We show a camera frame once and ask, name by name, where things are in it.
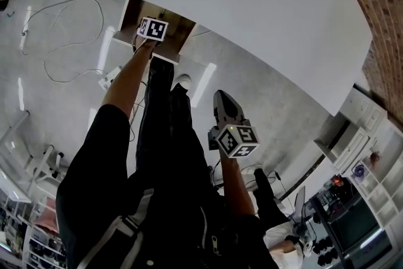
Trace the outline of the person's left forearm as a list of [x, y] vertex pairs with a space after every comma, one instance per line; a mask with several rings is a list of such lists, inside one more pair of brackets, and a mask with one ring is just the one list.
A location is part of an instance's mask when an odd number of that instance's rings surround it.
[[156, 41], [140, 37], [135, 41], [132, 58], [111, 83], [101, 106], [112, 105], [129, 118], [137, 98], [145, 67], [152, 56]]

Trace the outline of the person's white shoe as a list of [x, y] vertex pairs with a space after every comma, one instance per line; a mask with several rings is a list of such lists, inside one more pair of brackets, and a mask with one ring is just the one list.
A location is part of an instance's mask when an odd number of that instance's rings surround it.
[[174, 81], [174, 87], [181, 86], [183, 89], [188, 91], [191, 88], [192, 79], [188, 74], [180, 74], [176, 77]]

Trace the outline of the white low cabinet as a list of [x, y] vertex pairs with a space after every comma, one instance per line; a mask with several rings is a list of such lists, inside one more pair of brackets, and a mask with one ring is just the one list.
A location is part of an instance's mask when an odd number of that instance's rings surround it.
[[352, 88], [339, 112], [348, 124], [342, 128], [340, 135], [335, 136], [335, 144], [327, 146], [319, 139], [314, 143], [342, 174], [375, 135], [387, 117], [387, 111], [366, 94]]

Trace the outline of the person's right forearm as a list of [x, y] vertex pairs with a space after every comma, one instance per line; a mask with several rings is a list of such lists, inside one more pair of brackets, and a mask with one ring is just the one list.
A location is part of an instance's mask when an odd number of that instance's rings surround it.
[[255, 215], [254, 205], [246, 189], [239, 164], [220, 151], [224, 181], [224, 197], [233, 216]]

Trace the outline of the black storage rack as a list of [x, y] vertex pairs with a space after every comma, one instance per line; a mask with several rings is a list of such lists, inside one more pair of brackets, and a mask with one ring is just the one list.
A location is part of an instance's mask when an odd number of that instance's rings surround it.
[[392, 250], [386, 232], [349, 179], [333, 177], [307, 207], [319, 268], [367, 269]]

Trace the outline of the wooden drawer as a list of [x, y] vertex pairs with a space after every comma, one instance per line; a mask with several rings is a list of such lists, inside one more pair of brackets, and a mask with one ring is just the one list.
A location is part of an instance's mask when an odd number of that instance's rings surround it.
[[[165, 8], [148, 3], [144, 0], [125, 0], [118, 31], [113, 40], [128, 47], [143, 17], [158, 18]], [[169, 23], [164, 41], [154, 48], [153, 56], [179, 64], [180, 51], [195, 28], [196, 23], [166, 9], [162, 21]]]

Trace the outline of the person's black trousers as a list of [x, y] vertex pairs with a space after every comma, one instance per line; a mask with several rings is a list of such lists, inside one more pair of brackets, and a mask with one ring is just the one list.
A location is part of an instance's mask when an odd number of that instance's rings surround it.
[[187, 90], [173, 79], [172, 63], [157, 57], [151, 60], [135, 174], [146, 188], [207, 200], [216, 192], [193, 129], [190, 99]]

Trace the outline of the white power strip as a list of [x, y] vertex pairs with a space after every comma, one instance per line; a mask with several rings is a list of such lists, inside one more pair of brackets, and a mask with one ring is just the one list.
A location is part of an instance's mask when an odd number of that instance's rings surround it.
[[120, 73], [122, 70], [122, 66], [117, 66], [115, 67], [111, 72], [109, 72], [106, 76], [102, 77], [99, 81], [98, 84], [101, 86], [101, 88], [105, 91], [107, 91], [114, 79], [117, 77], [117, 75]]

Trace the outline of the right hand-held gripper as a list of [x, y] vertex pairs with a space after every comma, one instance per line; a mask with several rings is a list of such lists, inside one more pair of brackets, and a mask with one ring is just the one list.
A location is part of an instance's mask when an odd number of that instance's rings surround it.
[[231, 95], [217, 90], [213, 96], [213, 115], [216, 122], [238, 122], [212, 127], [208, 132], [208, 149], [221, 150], [228, 158], [246, 158], [259, 146], [256, 128], [244, 120], [241, 106]]

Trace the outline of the white table frame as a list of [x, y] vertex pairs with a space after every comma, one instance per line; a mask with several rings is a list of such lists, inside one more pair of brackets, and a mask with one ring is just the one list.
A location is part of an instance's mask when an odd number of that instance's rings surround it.
[[22, 127], [30, 112], [19, 118], [0, 136], [0, 191], [19, 203], [32, 203], [41, 198], [56, 199], [56, 193], [67, 168], [60, 164], [64, 155], [51, 145], [33, 156], [22, 138]]

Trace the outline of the white cubby shelf unit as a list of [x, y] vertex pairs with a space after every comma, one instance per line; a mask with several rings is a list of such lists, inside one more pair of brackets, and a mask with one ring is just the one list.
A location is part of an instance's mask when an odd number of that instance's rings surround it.
[[378, 129], [364, 146], [348, 175], [380, 227], [403, 213], [403, 134]]

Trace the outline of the person's black top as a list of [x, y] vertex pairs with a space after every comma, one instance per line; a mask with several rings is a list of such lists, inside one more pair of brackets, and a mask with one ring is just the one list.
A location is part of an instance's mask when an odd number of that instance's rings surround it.
[[257, 217], [233, 216], [217, 192], [146, 188], [127, 173], [128, 144], [127, 116], [102, 106], [57, 190], [69, 269], [278, 269]]

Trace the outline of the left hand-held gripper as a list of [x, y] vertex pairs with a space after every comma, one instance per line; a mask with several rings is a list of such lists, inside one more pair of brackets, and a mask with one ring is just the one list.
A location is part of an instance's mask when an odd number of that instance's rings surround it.
[[169, 23], [156, 18], [143, 17], [137, 28], [136, 35], [146, 40], [163, 42]]

